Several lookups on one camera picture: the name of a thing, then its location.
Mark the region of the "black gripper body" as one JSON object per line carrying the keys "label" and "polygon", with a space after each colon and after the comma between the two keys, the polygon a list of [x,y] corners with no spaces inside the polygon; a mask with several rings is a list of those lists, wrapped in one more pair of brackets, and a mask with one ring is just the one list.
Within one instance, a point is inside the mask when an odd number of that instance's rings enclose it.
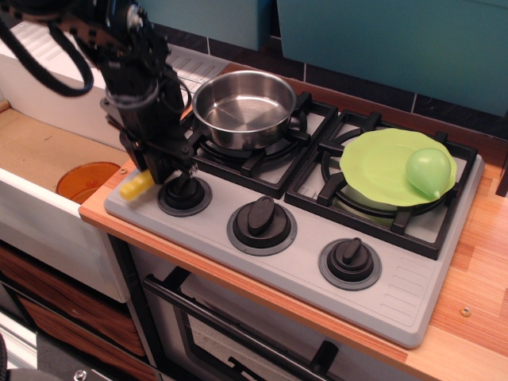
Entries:
{"label": "black gripper body", "polygon": [[112,75],[105,81],[101,107],[108,113],[108,122],[136,140],[144,155],[166,152],[175,157],[178,170],[191,171],[194,149],[181,125],[190,102],[183,100],[181,90],[187,86],[178,76]]}

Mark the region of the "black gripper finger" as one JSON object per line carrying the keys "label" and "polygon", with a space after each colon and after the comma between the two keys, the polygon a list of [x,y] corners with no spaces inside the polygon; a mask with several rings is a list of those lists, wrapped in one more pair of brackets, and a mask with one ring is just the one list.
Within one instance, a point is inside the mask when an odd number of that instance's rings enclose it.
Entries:
{"label": "black gripper finger", "polygon": [[147,165],[144,159],[144,152],[138,142],[131,138],[127,133],[120,133],[119,140],[129,155],[129,158],[135,164],[137,170],[145,171],[147,169]]}
{"label": "black gripper finger", "polygon": [[163,184],[178,170],[175,157],[166,152],[148,152],[144,159],[155,184]]}

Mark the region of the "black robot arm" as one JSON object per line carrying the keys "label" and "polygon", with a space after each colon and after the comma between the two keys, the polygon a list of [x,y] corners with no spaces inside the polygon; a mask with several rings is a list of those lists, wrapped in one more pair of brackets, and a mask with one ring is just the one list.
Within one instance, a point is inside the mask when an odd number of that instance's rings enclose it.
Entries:
{"label": "black robot arm", "polygon": [[81,75],[71,87],[39,64],[6,25],[1,39],[21,65],[53,92],[77,98],[91,91],[96,67],[106,84],[102,108],[139,171],[157,184],[196,170],[194,149],[180,125],[190,103],[167,63],[170,49],[137,1],[3,1],[2,13],[47,27]]}

